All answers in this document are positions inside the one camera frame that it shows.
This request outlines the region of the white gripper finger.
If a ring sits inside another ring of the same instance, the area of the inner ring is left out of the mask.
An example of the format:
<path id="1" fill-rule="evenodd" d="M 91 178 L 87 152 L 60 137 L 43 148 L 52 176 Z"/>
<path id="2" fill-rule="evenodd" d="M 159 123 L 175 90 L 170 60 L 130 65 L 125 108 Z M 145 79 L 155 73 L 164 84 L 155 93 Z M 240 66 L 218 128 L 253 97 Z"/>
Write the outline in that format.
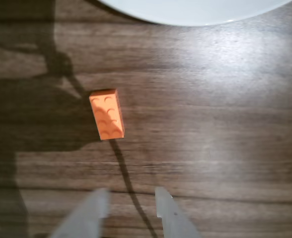
<path id="1" fill-rule="evenodd" d="M 200 238 L 201 235 L 164 187 L 155 188 L 157 217 L 165 238 Z"/>
<path id="2" fill-rule="evenodd" d="M 90 193 L 51 233 L 51 238 L 99 238 L 108 217 L 110 192 L 100 188 Z"/>

